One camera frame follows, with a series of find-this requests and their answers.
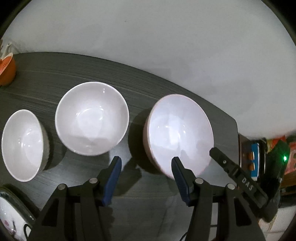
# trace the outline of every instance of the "black cable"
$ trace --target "black cable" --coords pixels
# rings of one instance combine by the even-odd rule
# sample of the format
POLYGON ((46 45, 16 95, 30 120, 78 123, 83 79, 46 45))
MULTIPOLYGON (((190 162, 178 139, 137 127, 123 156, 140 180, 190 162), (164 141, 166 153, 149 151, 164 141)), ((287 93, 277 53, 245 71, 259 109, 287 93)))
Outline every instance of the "black cable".
POLYGON ((24 234, 25 234, 26 240, 28 240, 28 234, 27 234, 27 230, 26 230, 27 227, 29 227, 31 229, 31 227, 28 224, 24 225, 24 234))
POLYGON ((187 232, 182 236, 182 238, 180 239, 180 241, 182 241, 183 238, 185 238, 186 235, 187 235, 187 232))

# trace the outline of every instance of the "wood grain surface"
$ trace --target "wood grain surface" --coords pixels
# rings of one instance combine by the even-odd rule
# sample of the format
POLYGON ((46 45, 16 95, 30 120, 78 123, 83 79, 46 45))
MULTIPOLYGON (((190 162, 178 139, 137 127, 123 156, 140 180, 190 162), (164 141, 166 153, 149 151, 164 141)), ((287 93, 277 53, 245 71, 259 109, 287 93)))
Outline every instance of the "wood grain surface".
MULTIPOLYGON (((187 231, 192 208, 182 202, 175 181, 159 173, 149 162, 142 144, 144 122, 161 97, 179 93, 196 101, 207 114, 214 145, 238 163, 238 133, 233 118, 192 92, 148 72, 112 61, 66 53, 15 55, 17 75, 0 88, 0 131, 19 109, 32 111, 44 125, 50 140, 46 170, 27 182, 16 181, 0 160, 0 185, 13 185, 21 198, 42 209, 60 183, 80 185, 96 177, 110 160, 122 158, 123 170, 112 204, 102 208, 104 230, 110 240, 179 240, 187 231), (96 157, 77 155, 59 140, 54 115, 62 96, 77 84, 100 81, 115 87, 125 98, 130 123, 123 140, 111 151, 96 157)), ((214 185, 231 181, 213 160, 202 178, 214 185)), ((217 210, 213 211, 213 222, 217 210)))

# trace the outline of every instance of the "orange bowl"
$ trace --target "orange bowl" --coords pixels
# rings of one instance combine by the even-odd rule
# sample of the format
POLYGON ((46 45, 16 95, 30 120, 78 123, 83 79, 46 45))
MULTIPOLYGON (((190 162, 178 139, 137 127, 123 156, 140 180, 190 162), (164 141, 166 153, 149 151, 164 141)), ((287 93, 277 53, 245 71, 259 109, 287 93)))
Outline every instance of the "orange bowl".
POLYGON ((15 60, 10 53, 5 59, 0 60, 0 85, 9 85, 15 78, 15 73, 15 60))

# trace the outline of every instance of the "bowl rim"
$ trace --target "bowl rim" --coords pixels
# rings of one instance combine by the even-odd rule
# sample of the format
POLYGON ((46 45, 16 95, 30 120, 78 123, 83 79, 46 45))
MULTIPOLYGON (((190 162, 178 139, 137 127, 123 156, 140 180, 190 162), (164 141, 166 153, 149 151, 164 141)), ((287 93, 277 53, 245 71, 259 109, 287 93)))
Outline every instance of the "bowl rim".
POLYGON ((32 111, 29 111, 29 110, 26 110, 26 109, 21 109, 21 110, 18 110, 16 112, 14 112, 9 118, 8 120, 6 121, 6 124, 4 126, 4 129, 3 129, 3 132, 2 132, 2 137, 1 137, 1 152, 2 152, 2 158, 3 158, 3 162, 5 164, 5 167, 7 169, 7 171, 10 173, 11 176, 13 176, 14 179, 20 181, 20 182, 28 182, 28 181, 31 181, 36 175, 37 173, 39 172, 40 170, 40 167, 41 167, 41 164, 42 164, 42 160, 43 160, 43 154, 44 154, 44 137, 43 137, 43 132, 42 132, 42 129, 41 129, 41 125, 40 125, 40 122, 38 120, 38 118, 36 117, 36 115, 32 112, 32 111), (9 123, 9 121, 17 114, 19 114, 20 112, 27 112, 29 114, 31 114, 33 116, 33 118, 35 118, 37 120, 37 123, 38 123, 38 129, 41 133, 41 141, 42 141, 42 156, 41 156, 41 159, 40 159, 40 164, 39 164, 39 167, 37 168, 37 171, 34 173, 34 175, 32 175, 32 177, 28 178, 28 179, 20 179, 18 177, 16 177, 10 170, 9 168, 7 167, 6 165, 6 160, 5 160, 5 157, 3 155, 3 137, 4 137, 4 133, 5 133, 5 130, 6 130, 6 127, 9 123))
POLYGON ((168 97, 171 97, 171 96, 181 96, 181 97, 183 97, 183 98, 185 97, 186 99, 188 99, 188 100, 192 101, 194 104, 196 104, 196 105, 197 105, 197 106, 203 111, 203 113, 204 113, 205 116, 207 117, 208 123, 209 123, 210 128, 211 128, 211 133, 212 133, 211 136, 212 136, 212 139, 213 139, 213 145, 214 145, 214 134, 213 134, 212 125, 211 125, 211 123, 210 123, 210 120, 209 120, 207 114, 205 113, 205 111, 201 108, 201 106, 200 106, 198 103, 196 103, 193 99, 191 99, 191 98, 189 98, 189 97, 187 97, 187 96, 185 96, 185 95, 181 95, 181 94, 169 94, 169 95, 166 95, 166 96, 160 98, 160 99, 154 104, 154 106, 153 106, 153 108, 151 109, 150 114, 149 114, 149 116, 148 116, 148 118, 147 118, 147 126, 146 126, 147 143, 148 143, 149 151, 150 151, 150 153, 151 153, 151 156, 152 156, 152 158, 153 158, 153 161, 154 161, 155 165, 159 168, 159 170, 160 170, 164 175, 166 175, 166 176, 169 177, 169 178, 171 178, 171 177, 170 177, 169 175, 167 175, 167 173, 163 170, 163 168, 161 168, 161 166, 158 164, 158 162, 156 161, 156 157, 155 157, 155 155, 154 155, 154 153, 153 153, 153 151, 152 151, 152 147, 151 147, 151 144, 150 144, 149 126, 150 126, 150 120, 151 120, 152 113, 153 113, 153 111, 155 110, 155 108, 157 107, 157 105, 158 105, 163 99, 168 98, 168 97))
POLYGON ((114 148, 115 146, 117 146, 117 145, 119 144, 119 142, 121 142, 121 140, 124 138, 124 136, 125 136, 125 134, 126 134, 126 131, 127 131, 127 129, 128 129, 128 124, 129 124, 129 109, 128 109, 128 105, 127 105, 127 103, 126 103, 124 97, 122 96, 122 94, 121 94, 117 89, 115 89, 113 86, 111 86, 111 85, 109 85, 109 84, 106 84, 106 83, 103 83, 103 82, 99 82, 99 81, 88 81, 88 82, 84 82, 84 83, 81 83, 81 84, 79 84, 79 85, 76 85, 76 86, 74 86, 73 88, 69 89, 69 90, 63 95, 63 97, 61 98, 61 100, 59 101, 59 103, 58 103, 58 105, 57 105, 57 109, 56 109, 56 112, 55 112, 55 115, 54 115, 54 125, 55 125, 55 129, 56 129, 57 135, 58 135, 59 139, 61 140, 61 142, 65 145, 65 147, 67 147, 70 151, 72 151, 72 152, 74 152, 74 153, 77 153, 77 154, 79 154, 79 155, 82 155, 82 156, 98 156, 98 155, 104 154, 104 153, 106 153, 106 152, 108 152, 108 151, 110 151, 110 150, 107 150, 107 151, 105 151, 105 152, 103 152, 103 153, 99 152, 99 153, 91 154, 91 155, 90 155, 90 154, 83 153, 83 152, 80 152, 80 151, 76 151, 76 150, 70 148, 68 145, 65 144, 65 142, 64 142, 63 139, 61 138, 60 131, 59 131, 58 127, 57 127, 57 112, 58 112, 58 109, 60 108, 61 102, 63 101, 63 99, 65 98, 65 96, 66 96, 69 92, 71 92, 72 90, 74 90, 74 89, 76 89, 76 88, 79 88, 79 87, 82 86, 82 85, 87 85, 87 84, 90 84, 90 83, 96 83, 96 84, 104 85, 104 86, 107 86, 107 87, 111 88, 111 89, 114 90, 117 94, 119 94, 120 98, 123 100, 123 102, 124 102, 124 104, 125 104, 126 111, 127 111, 127 114, 128 114, 128 115, 127 115, 128 118, 127 118, 126 126, 125 126, 125 128, 124 128, 124 132, 123 132, 121 138, 118 139, 117 143, 116 143, 112 148, 114 148))

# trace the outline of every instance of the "white wall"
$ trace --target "white wall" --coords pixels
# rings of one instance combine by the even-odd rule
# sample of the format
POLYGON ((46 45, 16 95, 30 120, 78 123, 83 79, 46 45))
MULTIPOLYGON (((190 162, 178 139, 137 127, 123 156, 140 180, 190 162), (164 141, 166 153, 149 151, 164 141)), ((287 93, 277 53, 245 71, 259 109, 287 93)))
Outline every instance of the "white wall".
POLYGON ((296 130, 296 47, 260 0, 32 0, 4 35, 22 52, 105 58, 215 104, 239 132, 296 130))

